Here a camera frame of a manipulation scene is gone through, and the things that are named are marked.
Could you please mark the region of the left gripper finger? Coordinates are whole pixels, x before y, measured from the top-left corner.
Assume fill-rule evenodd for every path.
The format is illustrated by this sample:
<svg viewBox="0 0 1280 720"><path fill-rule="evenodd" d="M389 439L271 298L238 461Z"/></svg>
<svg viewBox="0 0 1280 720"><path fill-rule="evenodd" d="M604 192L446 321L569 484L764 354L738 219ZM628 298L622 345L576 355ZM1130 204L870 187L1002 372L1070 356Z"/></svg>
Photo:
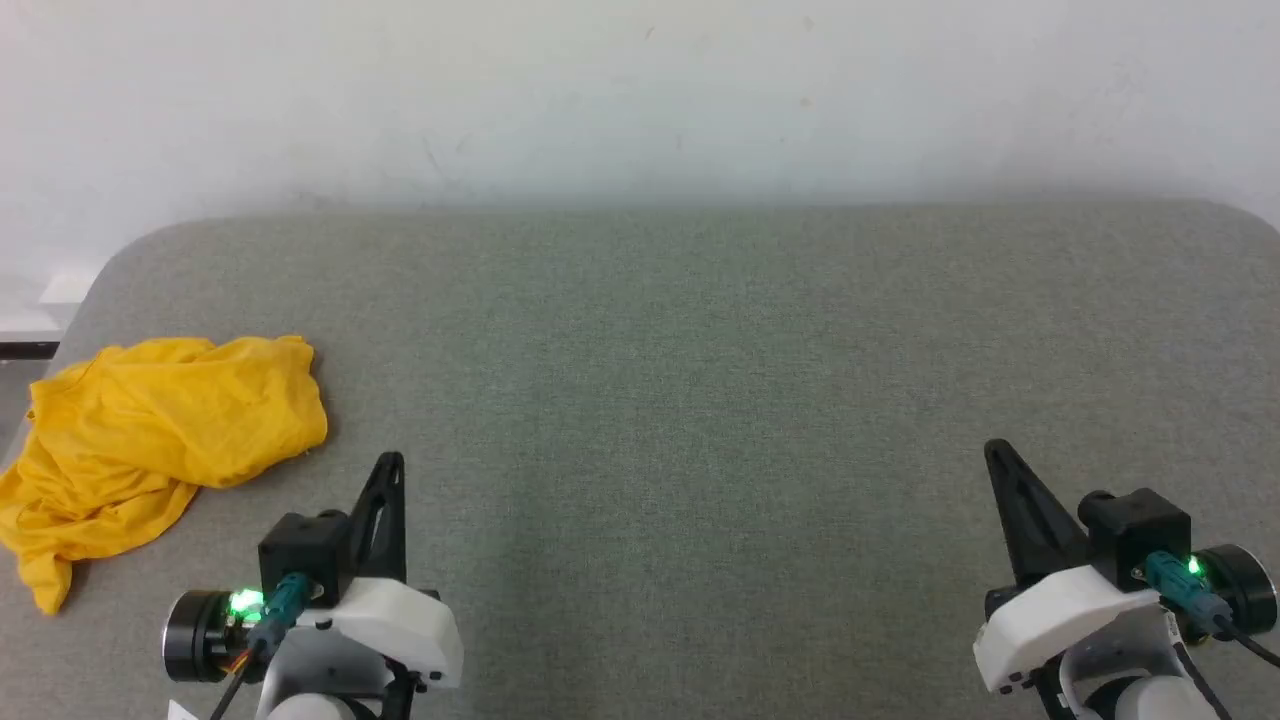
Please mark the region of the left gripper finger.
<svg viewBox="0 0 1280 720"><path fill-rule="evenodd" d="M381 469L381 511L378 528L378 560L384 577L407 580L404 457L401 452L384 452Z"/></svg>
<svg viewBox="0 0 1280 720"><path fill-rule="evenodd" d="M389 521L389 459L380 455L349 515L351 566L356 577L387 577L383 538Z"/></svg>

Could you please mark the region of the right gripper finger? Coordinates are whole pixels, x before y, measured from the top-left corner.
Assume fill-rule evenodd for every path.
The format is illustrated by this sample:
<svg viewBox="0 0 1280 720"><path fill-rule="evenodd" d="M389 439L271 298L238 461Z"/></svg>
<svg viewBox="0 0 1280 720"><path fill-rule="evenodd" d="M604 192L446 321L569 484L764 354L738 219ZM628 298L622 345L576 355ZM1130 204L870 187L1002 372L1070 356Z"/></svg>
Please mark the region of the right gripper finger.
<svg viewBox="0 0 1280 720"><path fill-rule="evenodd" d="M1041 479L1006 439L987 441L984 457L1014 580L1027 587L1042 577Z"/></svg>
<svg viewBox="0 0 1280 720"><path fill-rule="evenodd" d="M1080 566L1087 560L1088 539L1073 515L1059 502L1056 495L1039 480L1039 528L1044 542L1041 546L1038 569L1041 578L1056 571Z"/></svg>

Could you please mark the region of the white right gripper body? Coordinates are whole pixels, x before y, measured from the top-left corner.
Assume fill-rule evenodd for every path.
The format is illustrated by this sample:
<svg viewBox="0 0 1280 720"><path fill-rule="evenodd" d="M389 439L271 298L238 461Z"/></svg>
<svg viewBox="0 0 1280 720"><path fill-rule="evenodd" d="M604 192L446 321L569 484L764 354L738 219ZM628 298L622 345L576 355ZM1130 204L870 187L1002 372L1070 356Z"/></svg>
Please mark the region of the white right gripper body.
<svg viewBox="0 0 1280 720"><path fill-rule="evenodd" d="M1153 589L1120 591L1091 565L1052 573L996 609L973 643L989 693L1107 626L1123 614L1158 603Z"/></svg>

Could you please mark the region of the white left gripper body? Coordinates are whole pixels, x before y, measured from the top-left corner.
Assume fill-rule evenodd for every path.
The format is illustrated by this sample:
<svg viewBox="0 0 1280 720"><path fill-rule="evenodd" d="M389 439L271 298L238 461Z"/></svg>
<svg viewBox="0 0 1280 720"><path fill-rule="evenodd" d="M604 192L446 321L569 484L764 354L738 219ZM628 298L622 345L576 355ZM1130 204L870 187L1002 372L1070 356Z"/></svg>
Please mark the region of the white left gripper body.
<svg viewBox="0 0 1280 720"><path fill-rule="evenodd" d="M465 647L454 614L402 582L356 578L333 609L311 609L291 630L291 684L314 693L380 693L387 662L430 689L461 687Z"/></svg>

